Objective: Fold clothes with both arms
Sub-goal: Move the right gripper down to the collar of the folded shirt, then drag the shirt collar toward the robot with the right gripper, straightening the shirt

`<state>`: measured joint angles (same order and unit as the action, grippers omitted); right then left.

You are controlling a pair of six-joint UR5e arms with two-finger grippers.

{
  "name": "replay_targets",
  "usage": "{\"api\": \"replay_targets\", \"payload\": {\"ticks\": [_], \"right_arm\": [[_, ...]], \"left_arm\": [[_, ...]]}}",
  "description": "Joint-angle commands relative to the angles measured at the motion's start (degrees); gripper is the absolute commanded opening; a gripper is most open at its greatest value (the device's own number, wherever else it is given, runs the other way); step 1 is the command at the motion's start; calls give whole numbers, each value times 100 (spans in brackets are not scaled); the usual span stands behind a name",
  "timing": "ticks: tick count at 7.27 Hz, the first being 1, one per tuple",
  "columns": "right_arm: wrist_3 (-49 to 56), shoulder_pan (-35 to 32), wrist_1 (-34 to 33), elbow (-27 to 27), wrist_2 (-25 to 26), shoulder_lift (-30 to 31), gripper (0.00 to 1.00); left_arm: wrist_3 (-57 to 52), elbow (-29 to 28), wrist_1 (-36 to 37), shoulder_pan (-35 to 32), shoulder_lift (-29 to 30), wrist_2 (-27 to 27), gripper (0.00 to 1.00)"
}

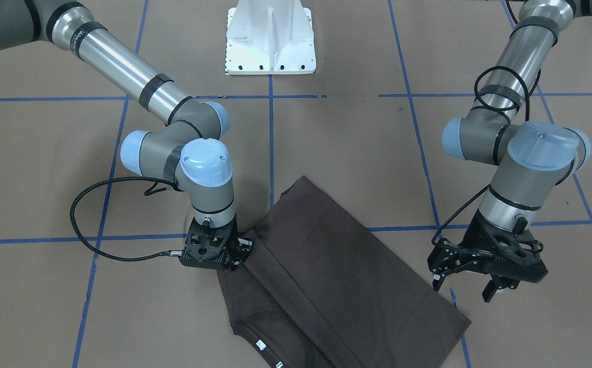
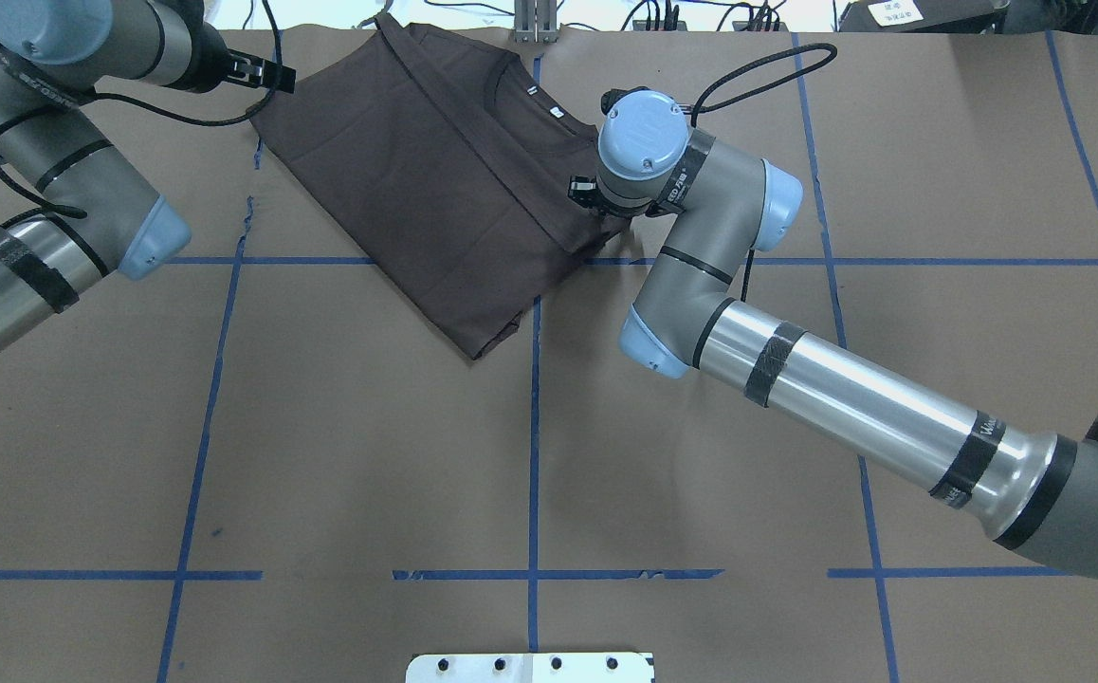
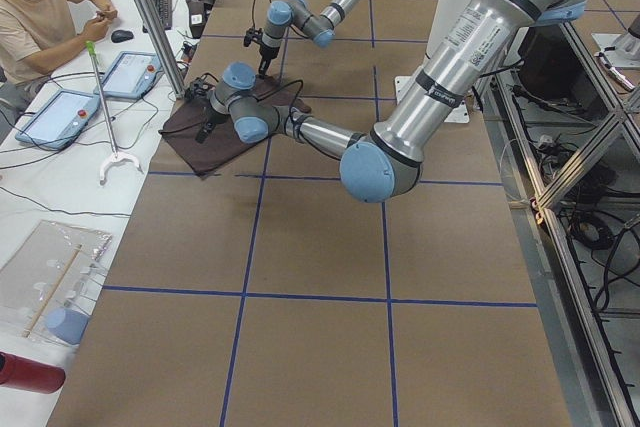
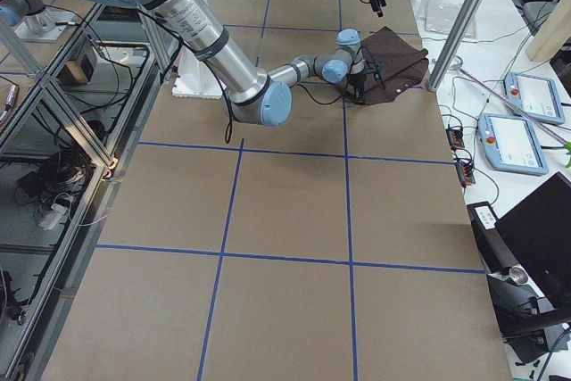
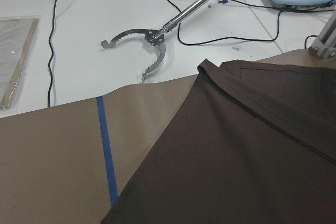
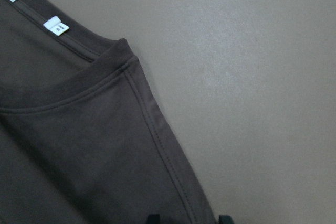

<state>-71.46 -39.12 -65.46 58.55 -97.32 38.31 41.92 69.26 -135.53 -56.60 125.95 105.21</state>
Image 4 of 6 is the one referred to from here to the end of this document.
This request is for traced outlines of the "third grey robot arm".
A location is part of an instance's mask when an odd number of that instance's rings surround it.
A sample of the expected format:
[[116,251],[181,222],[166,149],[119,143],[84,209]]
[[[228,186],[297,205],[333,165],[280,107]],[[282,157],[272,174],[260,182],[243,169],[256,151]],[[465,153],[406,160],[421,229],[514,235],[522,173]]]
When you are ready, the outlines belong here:
[[1,0],[1,21],[26,42],[55,42],[68,20],[63,12],[52,12],[43,0]]

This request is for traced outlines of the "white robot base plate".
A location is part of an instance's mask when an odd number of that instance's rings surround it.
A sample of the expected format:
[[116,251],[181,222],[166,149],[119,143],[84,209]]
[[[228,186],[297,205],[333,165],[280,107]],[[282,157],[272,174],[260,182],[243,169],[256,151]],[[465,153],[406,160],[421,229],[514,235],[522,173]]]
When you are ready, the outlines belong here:
[[178,76],[173,95],[183,98],[220,99],[221,90],[204,62],[196,54],[205,51],[220,36],[222,28],[208,18],[171,19],[169,25],[183,41],[178,62]]

